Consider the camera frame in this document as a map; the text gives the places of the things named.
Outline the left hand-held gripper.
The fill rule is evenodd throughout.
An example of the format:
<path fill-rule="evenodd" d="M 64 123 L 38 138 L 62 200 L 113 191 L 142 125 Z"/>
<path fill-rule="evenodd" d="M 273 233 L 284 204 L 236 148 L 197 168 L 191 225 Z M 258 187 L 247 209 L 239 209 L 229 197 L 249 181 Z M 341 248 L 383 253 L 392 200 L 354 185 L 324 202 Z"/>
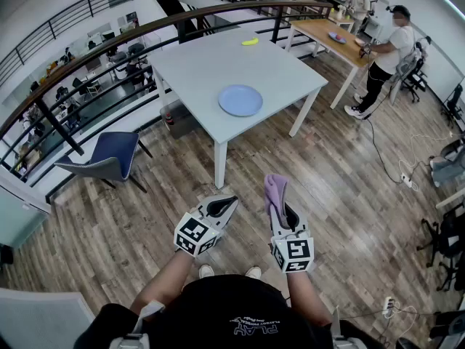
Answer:
<path fill-rule="evenodd" d="M 223 234 L 239 200 L 215 195 L 203 199 L 193 212 L 186 212 L 174 231 L 174 245 L 192 257 L 214 247 Z"/>

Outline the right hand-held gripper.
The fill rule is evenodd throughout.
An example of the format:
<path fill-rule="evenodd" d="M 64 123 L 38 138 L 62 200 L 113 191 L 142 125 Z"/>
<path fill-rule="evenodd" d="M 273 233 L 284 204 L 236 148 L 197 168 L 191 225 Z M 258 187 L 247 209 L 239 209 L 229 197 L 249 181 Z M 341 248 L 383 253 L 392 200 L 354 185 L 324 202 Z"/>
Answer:
<path fill-rule="evenodd" d="M 313 264 L 315 250 L 306 215 L 287 201 L 285 217 L 279 215 L 275 207 L 270 207 L 270 226 L 274 236 L 271 238 L 272 256 L 281 272 L 307 272 Z"/>

